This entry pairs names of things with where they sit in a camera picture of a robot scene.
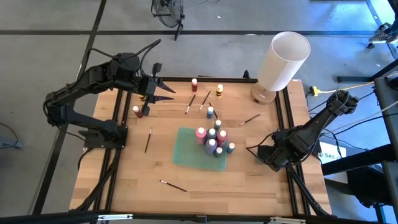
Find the green cutting mat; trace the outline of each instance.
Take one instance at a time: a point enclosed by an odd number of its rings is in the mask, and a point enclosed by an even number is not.
[[[174,145],[173,162],[182,166],[191,166],[197,169],[225,170],[226,150],[217,158],[208,156],[205,145],[198,145],[196,129],[180,128]]]

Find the bottle cap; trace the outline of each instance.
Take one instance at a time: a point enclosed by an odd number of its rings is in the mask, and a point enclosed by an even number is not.
[[[226,136],[226,131],[220,131],[220,136],[223,138]]]
[[[215,135],[216,134],[216,130],[214,128],[210,128],[209,134]]]
[[[210,140],[209,140],[209,145],[210,145],[210,146],[215,146],[215,145],[216,145],[216,140],[210,139]]]
[[[199,132],[199,134],[203,134],[205,132],[205,129],[204,128],[198,128],[198,132]]]

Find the wooden table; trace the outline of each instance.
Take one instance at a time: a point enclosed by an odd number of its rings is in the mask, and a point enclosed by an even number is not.
[[[141,119],[130,111],[127,144],[122,150],[113,195],[113,212],[254,216],[292,214],[286,171],[274,172],[245,150],[246,146],[258,144],[267,134],[279,128],[275,103],[259,105],[253,102],[249,96],[252,84],[249,83],[222,83],[224,92],[221,98],[217,98],[217,84],[199,83],[198,91],[193,93],[189,82],[166,82],[176,94],[159,89],[157,95],[171,96],[174,100],[151,105],[150,115]],[[206,106],[199,111],[210,90]],[[291,81],[288,90],[294,123],[304,124],[309,116],[301,81]],[[98,96],[95,118],[111,119],[116,92],[106,91]],[[195,101],[189,113],[185,114],[194,94],[197,95]],[[229,136],[228,141],[236,145],[234,152],[227,155],[224,171],[198,170],[178,166],[172,161],[180,127],[213,127],[215,119],[206,118],[208,102],[214,106],[222,121],[222,129]],[[139,97],[133,95],[131,105],[141,104]],[[258,113],[260,117],[239,127],[240,123]],[[152,137],[145,154],[151,127]],[[272,140],[269,138],[265,144],[272,144]],[[82,160],[70,208],[79,206],[93,190],[100,175],[103,155],[104,149],[95,149]],[[303,172],[309,191],[323,209],[331,213],[318,160],[309,157],[303,163]],[[162,184],[159,179],[188,192]],[[101,208],[104,207],[107,191],[105,187]],[[296,186],[298,209],[303,213],[299,192]]]

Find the gray floor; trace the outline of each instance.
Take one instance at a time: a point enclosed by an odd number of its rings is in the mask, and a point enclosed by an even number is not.
[[[362,1],[238,1],[187,0],[186,30],[374,30],[377,25]],[[0,29],[91,29],[99,0],[3,0],[0,2]],[[391,21],[386,1],[374,2]],[[149,13],[149,0],[108,1],[99,28],[101,30],[166,30]],[[183,35],[171,36],[97,36],[94,46],[109,53],[136,52],[161,38],[146,58],[144,68],[163,63],[161,75],[241,77],[246,69],[256,77],[272,36]],[[316,85],[334,90],[350,85],[339,84],[338,75],[376,73],[393,61],[387,46],[369,50],[368,37],[307,37],[312,52],[295,78],[305,88]],[[0,35],[0,122],[11,126],[23,149],[0,150],[0,216],[28,214],[37,186],[50,154],[56,129],[47,124],[42,113],[45,95],[74,81],[85,49],[87,36],[8,36]],[[92,54],[89,65],[108,60]],[[371,86],[350,90],[356,96],[372,91]],[[327,94],[308,97],[309,108],[321,103]],[[76,103],[76,110],[92,114],[96,97],[87,96]],[[356,117],[379,110],[374,95],[359,103],[355,115],[336,119],[329,128],[344,125]],[[339,136],[359,147],[373,148],[389,142],[382,120],[376,120]],[[8,131],[0,128],[0,134]],[[44,212],[68,209],[76,178],[76,162],[81,141],[67,137],[55,171]],[[328,188],[333,213],[343,218],[376,220],[373,209],[366,209],[352,196]],[[389,222],[395,222],[391,208]]]

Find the paint bottle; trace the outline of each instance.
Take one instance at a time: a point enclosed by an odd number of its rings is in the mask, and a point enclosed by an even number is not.
[[[223,143],[226,141],[226,131],[222,130],[217,134],[217,145],[222,146]]]
[[[216,91],[216,96],[217,97],[221,97],[221,94],[223,94],[223,90],[224,90],[224,88],[223,88],[222,84],[218,84],[217,91]]]
[[[207,130],[207,134],[206,134],[206,139],[216,139],[217,138],[217,132],[214,128],[210,128],[209,130]]]
[[[216,122],[214,123],[214,129],[216,129],[216,131],[220,130],[221,127],[221,121],[220,120],[216,120]]]
[[[221,147],[217,147],[217,149],[214,151],[214,156],[219,158],[222,153],[223,153],[223,149]]]
[[[226,148],[226,152],[232,153],[232,152],[234,151],[234,149],[235,149],[235,144],[230,143],[230,144],[228,145],[228,147]]]
[[[139,109],[138,106],[133,106],[132,110],[137,115],[138,118],[142,118],[142,111]]]
[[[206,143],[206,130],[204,128],[198,128],[196,135],[198,144]]]
[[[209,106],[207,108],[207,119],[211,119],[214,114],[214,108],[212,106]]]
[[[217,142],[214,139],[208,139],[206,142],[206,154],[208,154],[209,156],[214,155],[214,151],[217,148]]]
[[[196,78],[192,78],[192,91],[198,90],[198,80]]]
[[[147,99],[146,96],[142,96],[142,95],[139,95],[139,98],[140,98],[141,101],[145,101]]]

